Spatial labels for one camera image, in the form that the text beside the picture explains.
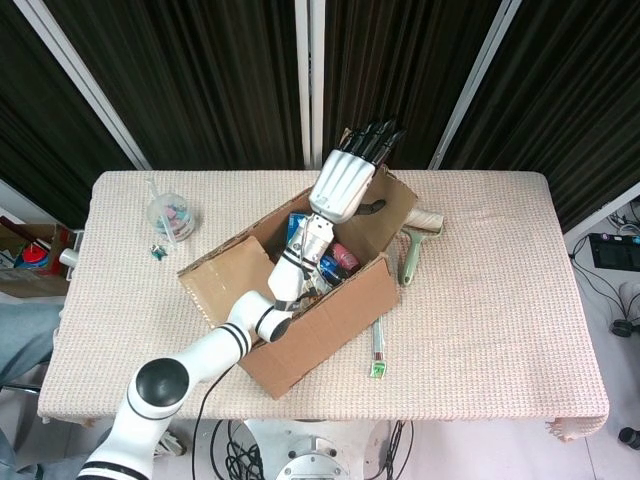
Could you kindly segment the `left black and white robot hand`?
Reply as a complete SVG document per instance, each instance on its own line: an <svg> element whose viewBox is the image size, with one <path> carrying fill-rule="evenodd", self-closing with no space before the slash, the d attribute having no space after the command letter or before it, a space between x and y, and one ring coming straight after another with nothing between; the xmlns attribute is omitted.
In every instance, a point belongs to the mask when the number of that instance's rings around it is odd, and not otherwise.
<svg viewBox="0 0 640 480"><path fill-rule="evenodd" d="M312 211L332 224L380 211L386 205L385 200L364 203L363 198L404 134L405 130L397 129L395 118L374 121L356 130L346 129L311 191Z"/></svg>

